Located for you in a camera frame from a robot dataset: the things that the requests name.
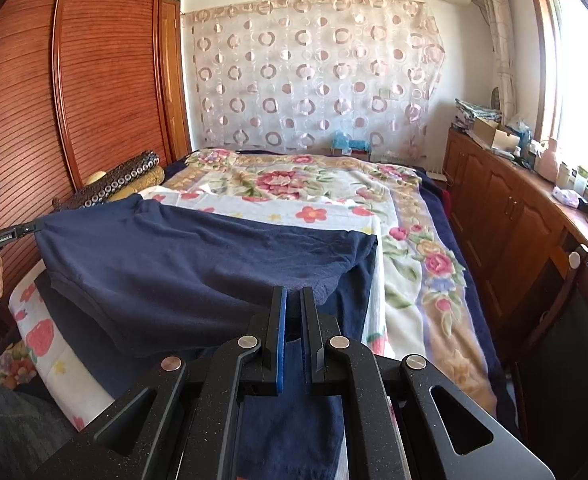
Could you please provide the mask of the navy printed t-shirt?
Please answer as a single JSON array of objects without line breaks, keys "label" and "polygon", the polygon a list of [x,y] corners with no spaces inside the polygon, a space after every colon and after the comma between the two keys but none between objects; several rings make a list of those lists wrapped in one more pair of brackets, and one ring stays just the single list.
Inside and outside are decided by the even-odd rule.
[{"label": "navy printed t-shirt", "polygon": [[341,332],[362,335],[377,240],[356,230],[234,218],[221,206],[132,195],[50,214],[36,233],[36,286],[86,370],[122,396],[166,356],[195,360],[246,333],[287,291],[283,392],[245,403],[237,471],[244,479],[330,479],[344,422],[341,401],[314,396],[303,377],[299,293]]}]

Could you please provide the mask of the dark circle patterned folded cloth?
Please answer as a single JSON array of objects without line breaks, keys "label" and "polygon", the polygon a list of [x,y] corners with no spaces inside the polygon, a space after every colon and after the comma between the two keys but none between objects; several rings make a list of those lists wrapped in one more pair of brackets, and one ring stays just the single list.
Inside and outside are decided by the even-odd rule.
[{"label": "dark circle patterned folded cloth", "polygon": [[160,167],[159,157],[146,151],[106,172],[92,183],[86,184],[68,200],[53,198],[55,211],[90,208],[103,203],[122,200],[164,181],[165,172]]}]

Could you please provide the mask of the floral bed blanket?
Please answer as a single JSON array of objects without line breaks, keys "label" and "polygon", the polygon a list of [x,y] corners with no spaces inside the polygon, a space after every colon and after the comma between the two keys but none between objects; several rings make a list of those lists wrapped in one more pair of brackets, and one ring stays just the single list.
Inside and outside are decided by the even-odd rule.
[{"label": "floral bed blanket", "polygon": [[[420,169],[323,156],[204,150],[163,168],[132,194],[168,206],[379,240],[381,270],[363,340],[379,356],[425,351],[465,393],[515,425],[515,406],[480,297],[454,237],[445,192]],[[16,328],[0,348],[0,384],[51,398],[83,427],[118,396],[137,361],[110,353],[100,333],[45,284],[37,263],[9,299]]]}]

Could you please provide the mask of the dark chair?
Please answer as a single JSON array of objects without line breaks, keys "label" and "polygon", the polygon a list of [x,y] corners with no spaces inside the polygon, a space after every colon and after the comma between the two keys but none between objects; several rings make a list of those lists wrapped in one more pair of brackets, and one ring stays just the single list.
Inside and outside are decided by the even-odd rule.
[{"label": "dark chair", "polygon": [[588,247],[513,363],[518,426],[558,479],[588,479]]}]

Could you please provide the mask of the yellow sunflower folded cloth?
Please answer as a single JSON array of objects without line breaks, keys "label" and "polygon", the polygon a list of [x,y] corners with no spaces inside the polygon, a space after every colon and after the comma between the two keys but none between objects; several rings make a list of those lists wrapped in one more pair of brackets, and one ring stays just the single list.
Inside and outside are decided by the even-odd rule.
[{"label": "yellow sunflower folded cloth", "polygon": [[165,170],[160,166],[155,166],[141,174],[134,174],[129,179],[122,178],[122,183],[118,179],[109,179],[109,177],[110,174],[108,172],[97,171],[86,179],[84,190],[88,191],[94,184],[100,184],[103,188],[110,185],[110,192],[100,196],[100,203],[117,202],[117,200],[123,200],[132,194],[141,192],[145,188],[151,188],[160,184],[165,180]]}]

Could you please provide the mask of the wooden louvered wardrobe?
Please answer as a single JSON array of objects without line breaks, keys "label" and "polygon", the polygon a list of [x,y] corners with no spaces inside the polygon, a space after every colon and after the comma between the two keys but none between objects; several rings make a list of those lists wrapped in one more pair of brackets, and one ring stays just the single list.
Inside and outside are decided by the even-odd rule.
[{"label": "wooden louvered wardrobe", "polygon": [[6,0],[0,9],[0,229],[91,174],[191,148],[178,0]]}]

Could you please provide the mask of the long wooden sideboard cabinet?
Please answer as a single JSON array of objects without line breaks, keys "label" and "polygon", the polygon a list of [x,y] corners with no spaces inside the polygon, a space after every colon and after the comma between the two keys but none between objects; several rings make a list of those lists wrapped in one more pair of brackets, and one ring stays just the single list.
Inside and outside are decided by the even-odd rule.
[{"label": "long wooden sideboard cabinet", "polygon": [[560,291],[568,256],[588,247],[588,217],[536,174],[448,133],[450,223],[501,361],[524,344]]}]

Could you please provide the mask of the blue tissue pack box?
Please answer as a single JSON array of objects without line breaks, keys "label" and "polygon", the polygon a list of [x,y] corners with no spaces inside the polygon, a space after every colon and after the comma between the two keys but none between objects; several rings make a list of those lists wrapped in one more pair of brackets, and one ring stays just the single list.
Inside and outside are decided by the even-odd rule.
[{"label": "blue tissue pack box", "polygon": [[332,136],[331,152],[334,156],[368,158],[371,154],[371,145],[367,141],[353,140],[347,134],[335,131]]}]

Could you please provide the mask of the white pink bottle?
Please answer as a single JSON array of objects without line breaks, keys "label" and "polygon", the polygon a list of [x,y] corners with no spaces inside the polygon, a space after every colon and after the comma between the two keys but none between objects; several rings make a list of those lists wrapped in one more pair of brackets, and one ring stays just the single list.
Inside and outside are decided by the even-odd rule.
[{"label": "white pink bottle", "polygon": [[538,159],[537,174],[548,182],[554,182],[558,177],[560,162],[558,159],[558,141],[550,138],[547,146]]}]

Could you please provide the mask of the cardboard box on sideboard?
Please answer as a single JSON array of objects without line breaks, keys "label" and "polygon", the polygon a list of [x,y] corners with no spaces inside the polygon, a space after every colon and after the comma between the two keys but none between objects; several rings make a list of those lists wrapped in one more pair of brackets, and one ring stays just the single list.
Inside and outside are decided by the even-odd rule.
[{"label": "cardboard box on sideboard", "polygon": [[513,133],[508,133],[499,128],[496,122],[475,118],[472,129],[474,139],[487,148],[498,148],[498,150],[512,153],[518,146],[520,138]]}]

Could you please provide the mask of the stack of papers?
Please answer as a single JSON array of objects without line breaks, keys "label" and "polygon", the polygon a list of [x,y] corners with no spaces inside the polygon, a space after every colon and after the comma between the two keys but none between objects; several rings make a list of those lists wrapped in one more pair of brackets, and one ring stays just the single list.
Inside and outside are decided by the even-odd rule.
[{"label": "stack of papers", "polygon": [[454,105],[457,107],[456,116],[452,125],[462,130],[472,130],[477,119],[483,119],[490,125],[499,125],[502,119],[500,110],[494,110],[460,99],[454,100]]}]

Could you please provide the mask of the circle patterned sheer curtain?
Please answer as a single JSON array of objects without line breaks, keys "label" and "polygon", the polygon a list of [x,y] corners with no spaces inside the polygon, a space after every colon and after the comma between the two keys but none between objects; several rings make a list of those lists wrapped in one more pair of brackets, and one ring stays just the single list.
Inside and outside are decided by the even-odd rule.
[{"label": "circle patterned sheer curtain", "polygon": [[376,159],[426,154],[446,52],[422,0],[258,0],[187,14],[193,134],[201,148]]}]

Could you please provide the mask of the beige window drape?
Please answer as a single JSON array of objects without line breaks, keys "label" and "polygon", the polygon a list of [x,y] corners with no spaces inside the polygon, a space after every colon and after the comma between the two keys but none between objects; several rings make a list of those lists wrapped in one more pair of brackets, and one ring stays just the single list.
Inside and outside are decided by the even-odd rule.
[{"label": "beige window drape", "polygon": [[516,112],[514,34],[509,0],[483,0],[495,52],[499,110],[507,125]]}]

